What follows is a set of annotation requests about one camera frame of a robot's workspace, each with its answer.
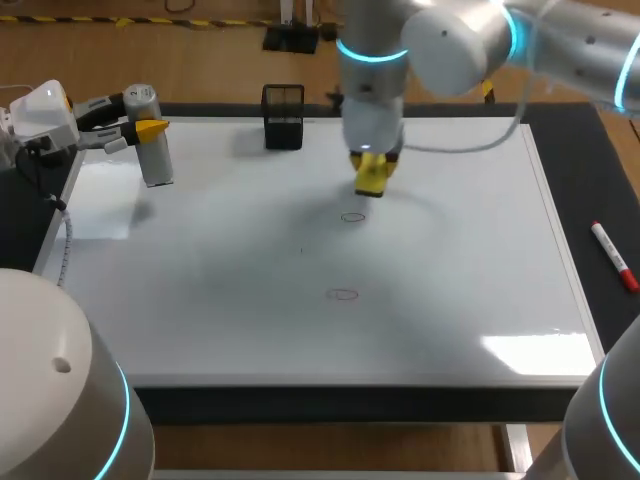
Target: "blue led ring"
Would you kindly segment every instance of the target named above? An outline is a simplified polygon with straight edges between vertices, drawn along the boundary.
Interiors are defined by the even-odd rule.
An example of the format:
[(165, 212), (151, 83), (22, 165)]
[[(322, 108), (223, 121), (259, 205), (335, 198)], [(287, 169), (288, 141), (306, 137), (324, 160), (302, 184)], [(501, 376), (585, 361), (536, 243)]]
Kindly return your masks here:
[(618, 448), (620, 449), (624, 457), (633, 466), (633, 468), (635, 468), (636, 471), (640, 473), (640, 463), (638, 463), (638, 461), (634, 458), (633, 454), (629, 451), (629, 449), (626, 447), (626, 445), (620, 438), (620, 435), (618, 435), (618, 431), (613, 426), (613, 422), (611, 421), (611, 417), (609, 416), (607, 403), (604, 399), (604, 369), (607, 366), (608, 359), (609, 357), (605, 358), (604, 362), (602, 363), (602, 369), (600, 370), (599, 390), (600, 390), (600, 408), (602, 410), (602, 416), (604, 417), (604, 422), (607, 424), (609, 433), (611, 433), (611, 436), (613, 437), (613, 440), (615, 441), (616, 445), (618, 446)]
[(120, 452), (120, 448), (122, 447), (122, 442), (124, 441), (124, 436), (127, 433), (127, 427), (129, 425), (129, 413), (131, 410), (131, 399), (129, 398), (129, 385), (127, 385), (127, 379), (125, 378), (124, 373), (120, 368), (120, 365), (116, 363), (116, 366), (118, 367), (118, 371), (120, 372), (120, 376), (122, 377), (122, 385), (124, 387), (125, 409), (124, 409), (124, 419), (122, 421), (122, 429), (120, 430), (120, 436), (118, 437), (116, 446), (113, 448), (113, 452), (111, 452), (111, 455), (109, 456), (109, 459), (102, 467), (102, 470), (100, 470), (100, 473), (98, 473), (98, 475), (96, 475), (96, 477), (93, 480), (102, 480), (104, 476), (107, 474), (107, 472), (109, 471), (109, 468), (111, 468), (111, 465), (113, 464), (116, 457), (118, 456), (118, 452)]
[(635, 42), (631, 45), (631, 49), (627, 54), (627, 58), (624, 61), (622, 66), (622, 71), (620, 72), (620, 76), (618, 77), (618, 83), (616, 84), (616, 93), (613, 97), (613, 102), (620, 112), (624, 112), (624, 90), (627, 88), (627, 82), (629, 81), (629, 73), (631, 73), (631, 67), (633, 66), (633, 62), (636, 59), (636, 55), (638, 55), (638, 50), (640, 50), (640, 35), (636, 37)]
[(340, 39), (338, 39), (338, 41), (336, 42), (336, 45), (338, 46), (338, 50), (340, 50), (347, 57), (353, 58), (354, 60), (357, 60), (358, 62), (364, 62), (364, 63), (391, 62), (393, 60), (397, 60), (399, 58), (402, 58), (407, 53), (409, 53), (409, 50), (402, 50), (401, 52), (394, 53), (393, 55), (385, 55), (385, 56), (381, 56), (381, 57), (372, 57), (372, 56), (360, 55), (358, 53), (355, 53), (354, 51), (352, 51), (349, 48), (347, 48), (347, 46), (344, 43), (342, 43), (342, 40), (340, 40)]

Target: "whiteboard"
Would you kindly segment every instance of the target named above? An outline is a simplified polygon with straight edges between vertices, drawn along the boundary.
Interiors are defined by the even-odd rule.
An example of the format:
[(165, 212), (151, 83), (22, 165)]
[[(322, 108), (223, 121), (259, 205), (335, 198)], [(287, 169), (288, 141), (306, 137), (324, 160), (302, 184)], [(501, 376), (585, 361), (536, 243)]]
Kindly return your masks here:
[[(406, 136), (471, 146), (510, 121)], [(168, 139), (174, 185), (92, 151), (69, 204), (67, 290), (135, 386), (576, 386), (602, 357), (528, 126), (405, 151), (381, 199), (354, 195), (339, 119), (305, 120), (298, 152), (265, 151), (259, 119)]]

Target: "black object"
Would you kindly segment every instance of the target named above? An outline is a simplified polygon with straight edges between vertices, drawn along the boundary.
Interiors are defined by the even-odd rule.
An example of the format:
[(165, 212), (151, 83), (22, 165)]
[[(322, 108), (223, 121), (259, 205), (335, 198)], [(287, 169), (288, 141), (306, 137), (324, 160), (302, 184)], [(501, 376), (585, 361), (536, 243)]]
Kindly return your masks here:
[[(407, 117), (513, 117), (512, 104), (408, 106)], [(167, 116), (259, 117), (257, 105), (162, 104)], [(337, 117), (307, 105), (309, 117)], [(599, 220), (632, 270), (640, 271), (640, 205), (597, 111), (585, 103), (532, 104), (531, 126), (594, 323), (609, 351), (640, 313), (592, 238)], [(43, 171), (59, 195), (73, 155), (61, 169)], [(0, 267), (33, 268), (53, 209), (14, 171), (0, 173)], [(156, 424), (243, 422), (407, 421), (559, 422), (575, 388), (444, 387), (189, 387), (138, 388)]]
[(313, 55), (318, 46), (319, 30), (303, 23), (267, 28), (262, 49), (271, 52), (305, 53)]
[(320, 37), (325, 42), (335, 42), (338, 39), (338, 24), (337, 23), (320, 24)]
[(331, 111), (337, 115), (340, 115), (342, 111), (342, 104), (344, 103), (344, 95), (340, 91), (340, 85), (336, 85), (333, 92), (326, 94), (327, 98), (331, 100)]
[(264, 146), (267, 150), (300, 150), (304, 129), (304, 86), (262, 88)]

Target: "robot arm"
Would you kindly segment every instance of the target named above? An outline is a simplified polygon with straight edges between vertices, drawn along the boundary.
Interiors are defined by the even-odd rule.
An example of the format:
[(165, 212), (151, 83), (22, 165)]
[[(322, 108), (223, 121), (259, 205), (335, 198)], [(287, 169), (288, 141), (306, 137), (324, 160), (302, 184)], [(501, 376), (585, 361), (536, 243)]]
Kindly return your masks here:
[[(129, 121), (116, 123), (125, 116)], [(173, 182), (164, 134), (168, 125), (148, 85), (72, 106), (60, 83), (50, 80), (12, 102), (8, 110), (0, 108), (0, 143), (15, 146), (10, 150), (37, 152), (38, 157), (72, 146), (108, 154), (135, 146), (143, 178), (152, 187)]]
[(401, 148), (409, 65), (435, 95), (461, 95), (511, 63), (618, 113), (640, 111), (638, 17), (571, 0), (346, 0), (345, 7), (338, 46), (352, 152)]

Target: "black surface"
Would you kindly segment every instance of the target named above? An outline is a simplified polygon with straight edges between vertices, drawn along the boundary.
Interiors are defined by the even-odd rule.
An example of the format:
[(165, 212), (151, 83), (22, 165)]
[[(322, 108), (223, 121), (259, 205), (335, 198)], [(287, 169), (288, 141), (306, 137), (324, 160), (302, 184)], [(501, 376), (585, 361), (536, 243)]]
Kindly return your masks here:
[[(70, 152), (59, 157), (60, 167), (41, 170), (43, 191), (60, 197), (74, 157)], [(54, 211), (15, 169), (0, 172), (0, 268), (33, 270)]]
[[(257, 105), (164, 104), (166, 116), (260, 117)], [(408, 117), (512, 116), (514, 105), (410, 106)], [(306, 117), (333, 117), (306, 106)], [(600, 221), (629, 266), (640, 274), (640, 205), (600, 118), (588, 104), (534, 104), (531, 125), (554, 202), (606, 351), (640, 314), (590, 232)], [(428, 137), (425, 144), (438, 139)], [(64, 171), (48, 179), (61, 186)], [(0, 175), (0, 266), (29, 270), (52, 212)], [(7, 196), (9, 185), (15, 196)], [(547, 422), (562, 420), (573, 389), (457, 389), (399, 387), (269, 387), (137, 389), (155, 424), (229, 422)]]

